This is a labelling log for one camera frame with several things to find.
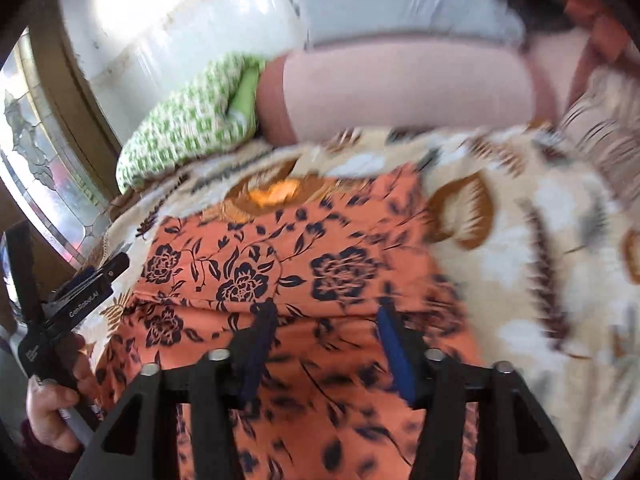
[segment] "orange garment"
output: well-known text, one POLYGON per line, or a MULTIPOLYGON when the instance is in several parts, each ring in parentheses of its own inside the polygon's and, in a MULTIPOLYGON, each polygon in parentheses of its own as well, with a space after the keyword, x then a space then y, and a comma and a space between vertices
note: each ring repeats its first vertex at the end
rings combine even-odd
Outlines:
MULTIPOLYGON (((243 224, 165 218, 98 364, 103 405, 141 363, 192 364, 275 303, 279 327, 258 398, 232 414, 247 478, 407 478, 424 412, 394 391, 378 306, 394 303, 429 344, 478 364, 475 341, 454 285, 428 255, 415 168, 355 192, 329 188, 243 224)), ((181 476, 192 478, 188 406, 181 412, 181 476)), ((470 406, 461 478, 474 476, 475 441, 470 406)))

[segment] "green pillow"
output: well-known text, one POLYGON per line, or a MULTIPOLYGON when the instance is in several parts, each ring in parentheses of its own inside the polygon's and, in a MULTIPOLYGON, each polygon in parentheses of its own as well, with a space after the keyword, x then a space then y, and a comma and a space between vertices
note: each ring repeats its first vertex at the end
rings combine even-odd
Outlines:
POLYGON ((228 54, 157 104, 123 146, 120 191, 139 189, 195 158, 233 150, 257 126, 255 90, 266 60, 228 54))

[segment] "silver screw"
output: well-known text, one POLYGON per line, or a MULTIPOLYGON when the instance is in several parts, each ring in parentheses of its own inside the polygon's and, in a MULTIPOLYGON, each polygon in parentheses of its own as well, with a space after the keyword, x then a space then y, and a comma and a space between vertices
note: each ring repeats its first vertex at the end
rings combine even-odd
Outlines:
POLYGON ((440 350, 439 348, 429 348, 425 353, 424 356, 429 360, 429 361, 436 361, 436 362, 440 362, 444 359, 445 357, 445 353, 440 350))
POLYGON ((209 350, 207 357, 209 361, 226 361, 231 357, 231 352, 226 348, 218 348, 216 350, 209 350))
POLYGON ((152 375, 157 374, 160 371, 160 365, 157 365, 156 363, 147 363, 146 365, 142 365, 142 368, 140 369, 140 374, 150 377, 152 375))
POLYGON ((501 374, 510 374, 515 370, 513 365, 508 361, 498 361, 494 366, 501 374))

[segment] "bedspread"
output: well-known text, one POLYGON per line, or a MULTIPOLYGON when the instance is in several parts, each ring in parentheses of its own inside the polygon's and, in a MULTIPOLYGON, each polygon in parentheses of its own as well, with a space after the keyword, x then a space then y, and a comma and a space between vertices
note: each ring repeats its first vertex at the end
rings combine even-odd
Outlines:
POLYGON ((256 140, 189 165, 108 231, 106 253, 125 250, 131 263, 80 327, 94 367, 161 219, 206 209, 243 179, 260 186, 270 175, 259 170, 292 158, 293 176, 333 178, 418 164, 433 254, 463 293, 484 361, 515 364, 584 478, 620 469, 640 434, 638 233, 598 174, 544 128, 357 128, 324 146, 256 140))

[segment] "wall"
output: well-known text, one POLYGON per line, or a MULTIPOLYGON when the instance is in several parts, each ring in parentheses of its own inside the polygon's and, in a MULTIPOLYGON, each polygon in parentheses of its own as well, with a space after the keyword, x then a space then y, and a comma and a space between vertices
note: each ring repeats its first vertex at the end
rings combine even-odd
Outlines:
POLYGON ((289 0, 60 0, 78 63, 124 143, 151 108, 236 50, 302 46, 289 0))

